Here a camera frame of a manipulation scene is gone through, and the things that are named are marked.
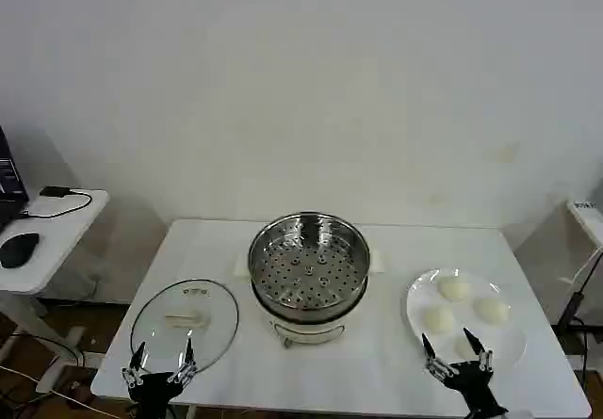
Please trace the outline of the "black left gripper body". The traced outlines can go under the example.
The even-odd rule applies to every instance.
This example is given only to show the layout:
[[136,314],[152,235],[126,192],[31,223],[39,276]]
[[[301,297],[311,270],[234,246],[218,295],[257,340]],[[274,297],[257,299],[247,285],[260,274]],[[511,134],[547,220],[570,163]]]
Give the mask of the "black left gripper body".
[[172,372],[142,375],[127,381],[134,403],[132,418],[164,419],[171,401],[182,393],[182,382]]

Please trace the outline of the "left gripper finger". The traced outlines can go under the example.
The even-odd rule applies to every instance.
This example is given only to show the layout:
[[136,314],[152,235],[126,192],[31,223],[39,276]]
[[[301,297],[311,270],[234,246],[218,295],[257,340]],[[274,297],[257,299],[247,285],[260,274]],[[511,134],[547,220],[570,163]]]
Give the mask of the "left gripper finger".
[[179,365],[176,372],[174,372],[169,378],[168,383],[179,384],[181,387],[187,387],[193,377],[197,373],[197,365],[194,359],[194,349],[192,346],[192,339],[187,339],[187,346],[184,353],[184,359]]
[[142,341],[130,359],[130,363],[122,369],[122,378],[128,387],[137,387],[142,384],[140,369],[144,357],[146,342]]

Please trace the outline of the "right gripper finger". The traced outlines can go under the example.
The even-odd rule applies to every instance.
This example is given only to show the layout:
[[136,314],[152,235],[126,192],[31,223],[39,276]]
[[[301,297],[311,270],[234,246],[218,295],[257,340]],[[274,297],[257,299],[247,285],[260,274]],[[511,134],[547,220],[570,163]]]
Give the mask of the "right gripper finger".
[[492,373],[493,365],[492,358],[493,352],[490,349],[486,349],[484,345],[481,343],[480,339],[475,336],[469,329],[463,328],[464,335],[470,344],[473,352],[478,357],[480,370]]
[[421,340],[424,348],[427,370],[438,380],[456,377],[458,375],[458,370],[436,356],[431,342],[424,333],[421,334]]

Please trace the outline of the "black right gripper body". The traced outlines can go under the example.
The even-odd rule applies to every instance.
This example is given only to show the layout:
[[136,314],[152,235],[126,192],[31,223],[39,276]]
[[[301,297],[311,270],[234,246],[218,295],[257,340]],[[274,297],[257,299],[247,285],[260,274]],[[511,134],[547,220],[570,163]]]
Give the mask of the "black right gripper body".
[[481,370],[477,361],[452,363],[449,368],[451,374],[444,377],[443,384],[461,394],[469,409],[467,417],[498,417],[508,412],[489,388],[492,370]]

